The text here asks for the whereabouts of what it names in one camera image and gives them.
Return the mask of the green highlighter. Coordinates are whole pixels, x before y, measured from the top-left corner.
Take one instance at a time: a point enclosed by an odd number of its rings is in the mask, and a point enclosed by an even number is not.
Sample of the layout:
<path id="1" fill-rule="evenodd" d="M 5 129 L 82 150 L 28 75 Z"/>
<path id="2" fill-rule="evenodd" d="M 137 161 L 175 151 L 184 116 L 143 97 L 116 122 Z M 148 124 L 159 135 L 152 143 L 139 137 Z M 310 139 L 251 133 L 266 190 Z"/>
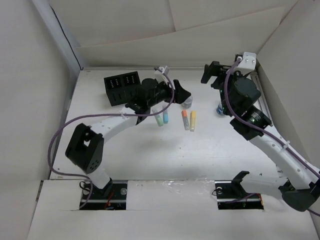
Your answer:
<path id="1" fill-rule="evenodd" d="M 154 114 L 155 120 L 159 127 L 162 127 L 164 125 L 163 119 L 161 118 L 160 114 L 158 113 L 158 110 L 154 108 L 152 110 L 152 113 Z"/>

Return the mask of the orange highlighter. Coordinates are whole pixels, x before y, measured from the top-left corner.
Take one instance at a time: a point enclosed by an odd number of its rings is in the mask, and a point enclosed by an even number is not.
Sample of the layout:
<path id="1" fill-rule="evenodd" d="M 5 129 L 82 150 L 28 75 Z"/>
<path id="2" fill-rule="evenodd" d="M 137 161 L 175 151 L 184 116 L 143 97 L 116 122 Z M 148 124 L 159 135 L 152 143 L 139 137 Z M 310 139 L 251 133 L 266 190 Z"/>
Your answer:
<path id="1" fill-rule="evenodd" d="M 186 110 L 182 110 L 181 111 L 181 115 L 182 115 L 182 120 L 183 120 L 183 125 L 184 125 L 184 129 L 186 131 L 190 130 L 190 124 L 189 124 L 189 119 L 188 119 L 188 114 Z"/>

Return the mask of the blue highlighter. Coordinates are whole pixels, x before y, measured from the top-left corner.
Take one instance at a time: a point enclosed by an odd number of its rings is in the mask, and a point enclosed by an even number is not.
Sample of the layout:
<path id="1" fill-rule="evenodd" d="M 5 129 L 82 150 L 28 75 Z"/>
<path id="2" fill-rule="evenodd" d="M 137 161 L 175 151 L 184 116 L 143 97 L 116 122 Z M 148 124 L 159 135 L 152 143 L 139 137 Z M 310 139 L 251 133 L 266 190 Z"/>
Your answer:
<path id="1" fill-rule="evenodd" d="M 163 112 L 162 112 L 162 117 L 163 117 L 163 123 L 167 124 L 169 122 L 169 115 L 168 115 L 168 110 L 166 109 L 166 105 L 162 106 Z"/>

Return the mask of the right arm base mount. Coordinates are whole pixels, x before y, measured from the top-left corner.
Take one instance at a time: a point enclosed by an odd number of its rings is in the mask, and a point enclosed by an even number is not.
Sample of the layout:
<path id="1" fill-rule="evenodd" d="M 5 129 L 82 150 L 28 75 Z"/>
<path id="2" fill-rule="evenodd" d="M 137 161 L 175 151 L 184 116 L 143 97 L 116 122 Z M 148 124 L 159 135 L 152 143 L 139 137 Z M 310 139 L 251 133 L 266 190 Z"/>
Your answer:
<path id="1" fill-rule="evenodd" d="M 231 180 L 216 180 L 212 195 L 216 197 L 219 210 L 264 210 L 260 194 L 247 193 Z"/>

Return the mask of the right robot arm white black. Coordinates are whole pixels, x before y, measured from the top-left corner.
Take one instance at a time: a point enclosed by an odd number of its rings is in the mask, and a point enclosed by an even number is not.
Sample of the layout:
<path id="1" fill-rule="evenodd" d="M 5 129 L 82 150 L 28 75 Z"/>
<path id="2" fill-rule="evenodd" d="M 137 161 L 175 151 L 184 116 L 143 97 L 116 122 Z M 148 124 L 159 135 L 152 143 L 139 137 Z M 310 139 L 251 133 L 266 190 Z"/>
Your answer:
<path id="1" fill-rule="evenodd" d="M 253 80 L 236 69 L 239 65 L 238 60 L 232 66 L 213 61 L 205 65 L 201 83 L 216 78 L 211 87 L 219 90 L 223 114 L 233 118 L 230 124 L 238 134 L 269 157 L 278 176 L 242 170 L 231 180 L 217 180 L 218 207 L 237 209 L 250 197 L 268 195 L 282 199 L 296 211 L 308 211 L 320 197 L 320 170 L 292 149 L 272 121 L 255 107 L 261 92 Z"/>

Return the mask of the blue-lidded clear jar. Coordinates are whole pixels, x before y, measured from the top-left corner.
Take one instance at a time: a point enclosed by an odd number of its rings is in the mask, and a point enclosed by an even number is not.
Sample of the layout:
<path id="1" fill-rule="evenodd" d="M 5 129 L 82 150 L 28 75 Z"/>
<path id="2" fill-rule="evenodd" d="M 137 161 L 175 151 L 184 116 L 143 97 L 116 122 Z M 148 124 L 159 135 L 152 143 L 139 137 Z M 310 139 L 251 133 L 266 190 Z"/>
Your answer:
<path id="1" fill-rule="evenodd" d="M 216 108 L 216 112 L 220 115 L 220 116 L 224 116 L 224 108 L 223 108 L 223 105 L 222 105 L 222 102 L 220 101 L 217 105 L 217 108 Z"/>

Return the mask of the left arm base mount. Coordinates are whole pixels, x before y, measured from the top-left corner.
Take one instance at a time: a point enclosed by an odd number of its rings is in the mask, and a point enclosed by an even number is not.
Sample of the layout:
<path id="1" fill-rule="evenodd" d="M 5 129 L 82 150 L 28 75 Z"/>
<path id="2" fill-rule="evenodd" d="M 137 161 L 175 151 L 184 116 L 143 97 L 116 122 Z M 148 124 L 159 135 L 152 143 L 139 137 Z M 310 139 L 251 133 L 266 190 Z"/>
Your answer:
<path id="1" fill-rule="evenodd" d="M 106 210 L 106 211 L 122 211 L 127 207 L 128 181 L 116 180 L 113 182 L 111 191 L 107 196 L 102 196 L 98 189 L 94 187 L 93 192 L 80 210 Z"/>

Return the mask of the clear jar of paper clips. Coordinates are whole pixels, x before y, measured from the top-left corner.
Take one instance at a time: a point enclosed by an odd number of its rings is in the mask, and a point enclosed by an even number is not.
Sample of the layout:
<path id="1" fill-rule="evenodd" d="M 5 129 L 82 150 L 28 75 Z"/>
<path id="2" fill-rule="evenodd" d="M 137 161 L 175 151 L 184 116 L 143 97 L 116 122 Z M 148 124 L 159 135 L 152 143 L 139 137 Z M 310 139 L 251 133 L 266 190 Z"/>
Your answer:
<path id="1" fill-rule="evenodd" d="M 181 106 L 185 109 L 188 109 L 192 106 L 192 103 L 193 103 L 193 97 L 190 96 L 181 104 Z"/>

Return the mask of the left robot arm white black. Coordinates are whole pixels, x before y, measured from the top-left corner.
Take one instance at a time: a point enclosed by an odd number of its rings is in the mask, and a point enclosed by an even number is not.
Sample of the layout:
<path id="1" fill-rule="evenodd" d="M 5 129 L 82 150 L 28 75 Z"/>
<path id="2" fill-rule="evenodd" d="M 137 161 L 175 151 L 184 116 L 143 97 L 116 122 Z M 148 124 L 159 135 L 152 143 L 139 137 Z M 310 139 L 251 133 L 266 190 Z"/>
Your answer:
<path id="1" fill-rule="evenodd" d="M 102 167 L 104 144 L 125 129 L 140 124 L 158 103 L 182 104 L 191 96 L 177 79 L 173 84 L 171 87 L 165 81 L 146 78 L 118 116 L 110 116 L 91 126 L 81 123 L 74 129 L 65 156 L 89 177 L 98 197 L 107 198 L 113 185 Z"/>

